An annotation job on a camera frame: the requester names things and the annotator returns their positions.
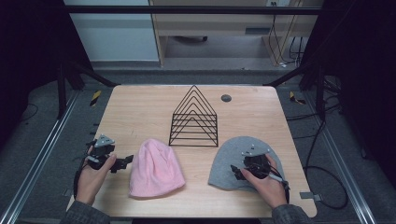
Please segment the black curtain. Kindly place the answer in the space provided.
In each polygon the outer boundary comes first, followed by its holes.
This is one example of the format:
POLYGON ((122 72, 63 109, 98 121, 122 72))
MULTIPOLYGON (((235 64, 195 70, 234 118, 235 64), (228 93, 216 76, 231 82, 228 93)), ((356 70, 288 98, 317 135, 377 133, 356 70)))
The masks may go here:
POLYGON ((64 0, 0 0, 0 149, 28 105, 29 93, 56 79, 60 51, 91 62, 64 0))
POLYGON ((362 149, 396 188, 396 0, 324 0, 304 60, 341 80, 362 149))

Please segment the gray beanie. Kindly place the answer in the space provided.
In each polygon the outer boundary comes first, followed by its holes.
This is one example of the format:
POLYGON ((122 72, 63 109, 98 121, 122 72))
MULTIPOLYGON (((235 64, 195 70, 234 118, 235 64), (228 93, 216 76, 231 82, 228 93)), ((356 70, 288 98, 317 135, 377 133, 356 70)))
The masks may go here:
POLYGON ((231 166, 245 168, 244 158, 269 154, 276 162, 276 169, 284 177, 282 164, 272 148, 262 140, 251 136, 237 136, 224 142, 219 149, 208 178, 208 184, 223 190, 243 190, 254 192, 254 187, 246 180, 237 180, 231 166))

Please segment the black metal frame bar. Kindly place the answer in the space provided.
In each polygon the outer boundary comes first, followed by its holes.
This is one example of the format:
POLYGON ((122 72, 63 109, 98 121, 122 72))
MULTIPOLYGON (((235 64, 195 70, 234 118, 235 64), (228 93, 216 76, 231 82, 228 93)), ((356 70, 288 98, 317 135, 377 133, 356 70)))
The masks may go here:
POLYGON ((65 6, 69 13, 105 14, 235 14, 319 15, 320 7, 207 7, 207 6, 65 6))

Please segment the black stand strut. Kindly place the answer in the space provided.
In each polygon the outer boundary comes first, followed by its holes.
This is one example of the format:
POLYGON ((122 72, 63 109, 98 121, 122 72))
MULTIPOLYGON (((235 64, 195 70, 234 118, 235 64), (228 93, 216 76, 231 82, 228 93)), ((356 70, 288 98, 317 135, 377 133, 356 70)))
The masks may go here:
POLYGON ((66 91, 65 83, 68 82, 73 90, 82 90, 85 83, 81 75, 87 75, 107 87, 116 87, 118 83, 108 80, 105 77, 95 73, 92 69, 80 65, 76 62, 63 62, 57 68, 57 86, 58 86, 58 117, 60 119, 66 112, 66 91))
POLYGON ((324 74, 325 70, 321 63, 305 63, 300 65, 298 68, 288 72, 285 76, 282 76, 272 82, 266 83, 266 86, 277 87, 285 81, 296 77, 297 75, 303 74, 300 81, 299 87, 302 91, 309 90, 313 85, 316 85, 316 102, 315 109, 318 113, 319 118, 325 120, 325 103, 323 100, 324 96, 324 74))

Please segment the pink beanie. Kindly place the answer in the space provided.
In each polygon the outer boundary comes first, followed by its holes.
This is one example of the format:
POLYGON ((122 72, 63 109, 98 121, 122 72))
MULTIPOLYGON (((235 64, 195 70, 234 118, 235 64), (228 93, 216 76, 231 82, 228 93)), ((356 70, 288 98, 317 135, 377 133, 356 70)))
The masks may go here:
POLYGON ((157 139, 146 140, 132 162, 130 196, 163 196, 185 185, 186 181, 174 150, 157 139))

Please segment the white cabinet panel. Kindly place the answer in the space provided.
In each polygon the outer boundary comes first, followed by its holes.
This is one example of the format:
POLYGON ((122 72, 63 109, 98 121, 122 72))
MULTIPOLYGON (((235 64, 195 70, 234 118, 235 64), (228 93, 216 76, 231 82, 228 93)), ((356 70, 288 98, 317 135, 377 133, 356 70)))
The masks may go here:
POLYGON ((71 19, 92 62, 158 61, 149 14, 72 13, 71 19))

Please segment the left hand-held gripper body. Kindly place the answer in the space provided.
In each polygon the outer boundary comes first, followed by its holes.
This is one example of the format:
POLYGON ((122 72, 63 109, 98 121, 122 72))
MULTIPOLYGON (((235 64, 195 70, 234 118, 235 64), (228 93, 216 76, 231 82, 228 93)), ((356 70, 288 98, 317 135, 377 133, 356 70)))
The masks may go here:
POLYGON ((87 163, 94 170, 99 170, 106 163, 109 154, 114 151, 115 141, 101 134, 92 142, 92 150, 87 156, 87 163))

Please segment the aluminium rail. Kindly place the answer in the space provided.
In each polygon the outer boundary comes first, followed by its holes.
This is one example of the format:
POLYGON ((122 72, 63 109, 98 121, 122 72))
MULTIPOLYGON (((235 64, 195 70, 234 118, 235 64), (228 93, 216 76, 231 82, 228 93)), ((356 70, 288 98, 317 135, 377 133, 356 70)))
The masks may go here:
POLYGON ((361 224, 377 224, 374 214, 362 194, 361 188, 347 166, 346 161, 343 159, 330 129, 327 127, 329 121, 329 119, 326 121, 323 121, 321 118, 316 119, 318 125, 322 124, 321 134, 325 148, 328 150, 335 171, 346 189, 349 203, 353 206, 361 224))
POLYGON ((39 178, 48 158, 64 129, 66 122, 76 105, 80 91, 72 91, 70 98, 67 100, 64 113, 56 120, 45 143, 40 148, 30 170, 23 179, 18 191, 13 197, 11 203, 7 206, 5 212, 0 216, 0 224, 15 224, 22 208, 29 198, 37 179, 39 178))

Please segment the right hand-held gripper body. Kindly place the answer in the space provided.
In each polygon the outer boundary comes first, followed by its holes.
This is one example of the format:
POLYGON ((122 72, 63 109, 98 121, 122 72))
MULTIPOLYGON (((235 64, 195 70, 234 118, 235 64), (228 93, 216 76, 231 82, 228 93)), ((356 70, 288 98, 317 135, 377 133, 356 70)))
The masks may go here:
POLYGON ((265 154, 253 155, 251 152, 243 152, 245 168, 255 177, 264 179, 271 171, 271 164, 265 154))

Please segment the yellow black tape strip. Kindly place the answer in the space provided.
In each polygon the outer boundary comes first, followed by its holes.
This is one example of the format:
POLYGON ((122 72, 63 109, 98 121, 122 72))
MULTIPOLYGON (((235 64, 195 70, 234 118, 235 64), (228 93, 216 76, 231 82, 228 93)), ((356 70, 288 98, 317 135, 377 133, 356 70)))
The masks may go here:
POLYGON ((305 105, 305 104, 306 104, 306 101, 305 101, 305 100, 297 99, 297 98, 295 97, 295 94, 294 94, 293 91, 290 91, 290 101, 291 101, 291 102, 294 102, 294 103, 297 103, 297 104, 299 104, 299 105, 305 105))
POLYGON ((102 91, 96 91, 96 92, 93 94, 92 99, 91 99, 91 102, 90 102, 90 106, 96 105, 96 103, 97 103, 97 101, 98 101, 98 98, 100 97, 101 93, 102 93, 102 91))

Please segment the person's right hand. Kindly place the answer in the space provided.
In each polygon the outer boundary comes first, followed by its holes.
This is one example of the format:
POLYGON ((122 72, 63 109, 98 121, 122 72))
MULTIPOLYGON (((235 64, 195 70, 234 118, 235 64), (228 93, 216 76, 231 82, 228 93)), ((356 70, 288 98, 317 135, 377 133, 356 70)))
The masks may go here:
POLYGON ((241 173, 272 209, 287 204, 285 190, 279 181, 270 176, 259 179, 246 169, 243 169, 241 173))

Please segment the person's left hand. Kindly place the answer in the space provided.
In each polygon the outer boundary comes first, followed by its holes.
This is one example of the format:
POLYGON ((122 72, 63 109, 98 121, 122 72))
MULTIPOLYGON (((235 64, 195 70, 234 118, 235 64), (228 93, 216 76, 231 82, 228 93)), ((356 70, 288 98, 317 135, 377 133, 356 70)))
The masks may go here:
POLYGON ((87 205, 93 205, 95 196, 102 187, 106 175, 114 165, 117 155, 111 153, 105 164, 99 169, 92 169, 85 159, 81 168, 77 185, 77 196, 75 200, 87 205))

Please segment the black wire rack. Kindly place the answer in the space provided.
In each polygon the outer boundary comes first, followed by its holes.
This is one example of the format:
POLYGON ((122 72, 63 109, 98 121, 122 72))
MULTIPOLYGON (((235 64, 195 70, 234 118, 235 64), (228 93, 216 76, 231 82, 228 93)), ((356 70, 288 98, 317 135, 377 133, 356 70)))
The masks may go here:
POLYGON ((195 85, 190 87, 173 112, 168 145, 174 147, 219 145, 217 113, 195 85))

